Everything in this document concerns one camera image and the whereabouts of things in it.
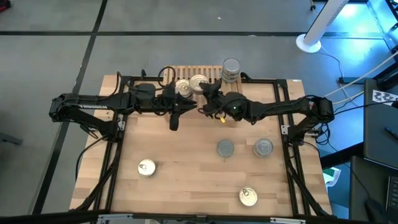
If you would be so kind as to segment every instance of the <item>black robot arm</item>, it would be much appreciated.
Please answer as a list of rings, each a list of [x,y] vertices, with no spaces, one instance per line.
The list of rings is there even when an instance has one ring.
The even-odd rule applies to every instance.
[[[318,96],[304,96],[297,100],[289,100],[278,103],[260,103],[251,101],[244,95],[237,92],[223,94],[220,91],[221,82],[214,84],[201,83],[203,95],[207,104],[200,109],[200,112],[212,118],[217,115],[227,114],[235,121],[242,119],[255,124],[267,116],[301,113],[306,117],[299,123],[289,126],[284,132],[291,144],[303,144],[306,132],[320,123],[329,123],[334,120],[332,102]]]
[[[134,86],[128,92],[115,93],[110,96],[90,96],[62,94],[52,100],[49,115],[54,122],[71,121],[81,125],[82,129],[98,130],[106,140],[116,142],[119,138],[119,124],[116,121],[103,121],[81,109],[112,110],[117,114],[155,113],[162,116],[170,113],[170,129],[178,129],[181,114],[196,108],[196,102],[175,93],[170,85],[155,96],[155,86],[143,83]]]

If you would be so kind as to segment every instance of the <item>wooden table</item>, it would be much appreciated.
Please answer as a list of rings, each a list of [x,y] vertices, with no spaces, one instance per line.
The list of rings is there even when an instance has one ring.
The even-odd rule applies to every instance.
[[[220,78],[219,66],[177,66],[177,76],[187,78],[201,73],[214,79]],[[171,78],[168,71],[164,83]],[[100,95],[110,94],[115,86],[114,75],[106,75]],[[290,99],[304,95],[301,80],[287,80]],[[274,89],[270,84],[241,83],[223,84],[222,90],[239,91],[252,101],[274,102]],[[199,107],[205,99],[194,96]],[[95,111],[101,119],[111,119],[109,111]],[[303,115],[294,114],[298,123]],[[270,116],[252,126],[246,121],[225,123],[210,119],[197,110],[180,117],[178,131],[169,130],[168,116],[136,114],[129,116],[123,142],[121,161],[115,185],[113,212],[174,213],[244,216],[291,216],[289,188],[287,184],[282,141],[277,116]],[[269,138],[274,152],[267,158],[257,157],[252,150],[259,138]],[[230,139],[234,153],[221,158],[216,146],[218,141]],[[88,137],[87,145],[94,141]],[[315,144],[306,137],[305,141]],[[79,206],[93,190],[100,176],[106,142],[101,142],[83,156],[70,208]],[[318,152],[308,145],[300,147],[306,185],[322,208],[331,213],[330,203],[323,180]],[[141,177],[138,163],[152,159],[157,169],[152,177]],[[241,204],[238,192],[250,186],[258,194],[253,207]],[[101,201],[104,207],[107,186]],[[303,213],[301,194],[296,186],[298,208]]]

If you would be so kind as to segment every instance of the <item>gray floor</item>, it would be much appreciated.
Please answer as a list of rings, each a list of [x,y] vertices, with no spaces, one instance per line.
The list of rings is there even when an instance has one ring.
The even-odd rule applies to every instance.
[[[13,3],[0,14],[0,31],[91,31],[101,1]],[[112,0],[100,30],[305,32],[316,16],[309,6],[307,0]],[[322,4],[317,6],[319,12]],[[379,29],[366,5],[349,4],[328,31],[361,34]],[[0,35],[0,131],[24,139],[22,146],[0,144],[0,216],[27,214],[32,208],[59,125],[47,115],[50,102],[71,91],[88,39]],[[360,76],[391,55],[382,39],[323,38],[322,45],[342,61],[347,77]],[[338,87],[338,63],[321,53],[299,51],[295,37],[98,36],[80,93],[98,94],[103,75],[116,71],[138,75],[144,68],[155,75],[164,65],[218,65],[227,57],[238,58],[252,77],[301,79],[308,94],[322,96]],[[353,95],[361,88],[352,86],[348,92]],[[330,99],[342,100],[344,95],[338,92]],[[363,140],[362,110],[341,114],[330,126],[331,143],[339,150]],[[44,212],[68,209],[74,166],[85,141],[86,134],[71,124]],[[325,154],[333,151],[320,148]],[[348,206],[348,177],[346,168],[338,185],[329,189],[330,200],[343,207]]]

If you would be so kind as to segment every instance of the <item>white cable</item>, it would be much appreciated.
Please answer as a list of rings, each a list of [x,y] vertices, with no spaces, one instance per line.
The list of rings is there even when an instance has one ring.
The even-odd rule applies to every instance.
[[[347,85],[345,85],[345,86],[343,86],[343,87],[341,87],[341,88],[338,88],[337,90],[334,90],[334,91],[332,91],[332,92],[326,94],[326,95],[323,96],[323,97],[330,96],[330,95],[336,93],[337,91],[339,91],[339,90],[341,90],[341,89],[344,89],[344,88],[346,88],[347,86],[350,86],[350,85],[352,85],[352,84],[358,82],[359,80],[363,79],[364,77],[370,75],[372,72],[374,72],[375,70],[377,70],[378,68],[380,68],[382,65],[384,65],[386,62],[388,62],[390,59],[392,59],[392,58],[393,58],[395,55],[397,55],[397,54],[398,54],[398,51],[395,52],[393,55],[391,55],[389,58],[387,58],[385,61],[381,62],[378,66],[376,66],[374,69],[370,70],[370,71],[369,71],[368,73],[366,73],[365,75],[363,75],[363,76],[361,76],[361,77],[355,79],[354,81],[350,82],[349,84],[347,84]]]
[[[352,98],[356,98],[357,96],[359,96],[359,95],[361,95],[361,94],[363,94],[363,91],[361,91],[361,92],[359,92],[359,93],[353,95]],[[336,104],[339,104],[339,103],[344,103],[344,102],[346,102],[347,100],[349,100],[349,98],[340,100],[340,101],[338,101],[338,102],[334,102],[333,104],[336,105]]]
[[[338,62],[338,69],[340,70],[341,77],[344,77],[344,69],[343,69],[343,64],[342,64],[342,62],[341,62],[338,58],[336,58],[333,54],[331,54],[329,51],[327,51],[327,49],[325,49],[323,46],[321,46],[321,48],[327,53],[327,54],[325,54],[325,55],[327,55],[327,56],[329,56],[329,57],[332,57],[332,58],[334,58],[334,59],[337,60],[337,62]],[[346,91],[344,88],[342,88],[341,90],[343,90],[343,93],[344,93],[344,95],[346,96],[346,100],[351,100],[351,102],[352,102],[355,106],[359,106],[359,105],[354,101],[354,99],[353,99],[352,97],[350,97],[350,95],[347,93],[347,91]]]

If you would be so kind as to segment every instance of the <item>tin can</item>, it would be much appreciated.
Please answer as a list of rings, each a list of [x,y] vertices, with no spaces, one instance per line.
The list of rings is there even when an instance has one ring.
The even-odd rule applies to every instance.
[[[234,152],[234,144],[227,139],[221,140],[217,145],[217,151],[223,158],[232,156],[232,153]]]
[[[192,96],[191,87],[189,81],[186,79],[180,79],[175,83],[175,93],[180,93],[183,97],[189,98]]]
[[[244,187],[239,192],[239,199],[245,206],[253,206],[257,203],[257,193],[251,187]]]
[[[233,83],[239,78],[241,64],[235,58],[227,58],[223,62],[221,77],[226,83]]]
[[[209,83],[209,79],[204,75],[194,75],[189,80],[189,85],[192,89],[192,92],[195,94],[202,94],[203,90],[200,88],[199,83]]]
[[[253,151],[255,155],[259,157],[266,157],[271,154],[274,150],[274,145],[271,140],[267,138],[258,139],[253,146]]]
[[[138,164],[138,173],[143,177],[150,177],[155,170],[155,162],[150,159],[144,159]]]

